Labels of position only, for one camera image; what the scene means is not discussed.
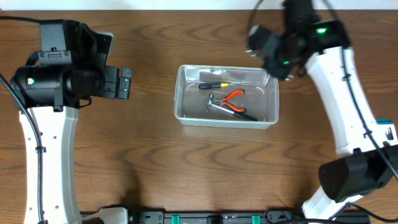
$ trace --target green led light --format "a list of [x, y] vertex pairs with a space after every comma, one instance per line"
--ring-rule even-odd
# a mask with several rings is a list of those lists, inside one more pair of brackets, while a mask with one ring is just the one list
[[33, 78], [28, 78], [28, 79], [27, 79], [27, 84], [28, 84], [28, 85], [31, 85], [31, 84], [33, 84], [33, 83], [35, 83], [35, 80], [34, 80]]
[[326, 30], [328, 30], [328, 28], [319, 28], [319, 29], [317, 29], [317, 33], [324, 34], [326, 32]]

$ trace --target metal tool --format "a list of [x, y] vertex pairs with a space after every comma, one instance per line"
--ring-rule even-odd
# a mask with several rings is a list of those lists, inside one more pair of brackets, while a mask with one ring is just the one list
[[228, 100], [234, 98], [235, 96], [243, 95], [243, 94], [244, 94], [244, 90], [235, 90], [231, 94], [229, 94], [227, 97], [224, 97], [221, 100], [215, 100], [215, 102], [220, 105], [227, 106], [236, 112], [245, 113], [246, 112], [245, 108], [238, 108], [237, 106], [232, 105], [231, 103], [228, 102]]
[[225, 108], [223, 106], [220, 106], [220, 105], [217, 105], [217, 104], [213, 103], [213, 98], [214, 98], [214, 94], [210, 93], [209, 98], [207, 99], [207, 103], [206, 103], [206, 111], [207, 111], [207, 113], [209, 113], [209, 108], [213, 108], [215, 110], [222, 111], [223, 113], [231, 115], [231, 116], [237, 116], [239, 118], [246, 119], [246, 120], [249, 120], [249, 121], [257, 121], [257, 118], [253, 118], [252, 116], [249, 116], [249, 115], [244, 114], [244, 113], [235, 112], [233, 110], [230, 110], [228, 108]]
[[227, 87], [228, 85], [236, 85], [240, 83], [202, 83], [199, 84], [200, 90], [210, 90], [212, 88]]

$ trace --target black cable tie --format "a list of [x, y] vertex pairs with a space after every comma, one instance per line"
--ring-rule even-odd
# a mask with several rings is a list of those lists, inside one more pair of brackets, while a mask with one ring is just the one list
[[390, 143], [388, 143], [387, 141], [384, 141], [384, 142], [383, 142], [383, 146], [384, 146], [384, 147], [389, 147], [389, 146], [391, 146], [391, 145], [390, 145]]
[[41, 151], [43, 151], [43, 152], [47, 152], [47, 151], [45, 150], [45, 147], [43, 147], [43, 146], [37, 146], [37, 147], [36, 147], [36, 153], [38, 153], [39, 150], [41, 150]]
[[350, 74], [346, 74], [344, 77], [343, 77], [343, 81], [348, 81], [348, 79], [350, 78]]
[[366, 136], [370, 136], [372, 133], [373, 133], [373, 131], [371, 131], [371, 130], [366, 131], [366, 132], [363, 134], [363, 138], [366, 138]]

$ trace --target white wall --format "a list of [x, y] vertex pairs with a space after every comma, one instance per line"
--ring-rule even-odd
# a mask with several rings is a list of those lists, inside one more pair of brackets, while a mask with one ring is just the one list
[[[329, 0], [335, 9], [398, 9], [398, 0]], [[264, 0], [260, 9], [279, 9]], [[322, 0], [313, 0], [325, 9]], [[257, 0], [0, 0], [2, 10], [232, 10], [252, 9]]]

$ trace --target screwdriver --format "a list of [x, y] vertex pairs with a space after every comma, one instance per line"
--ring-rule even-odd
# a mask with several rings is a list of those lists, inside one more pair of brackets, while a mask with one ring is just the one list
[[199, 84], [199, 90], [209, 90], [212, 88], [227, 87], [228, 85], [236, 85], [240, 83], [202, 83]]

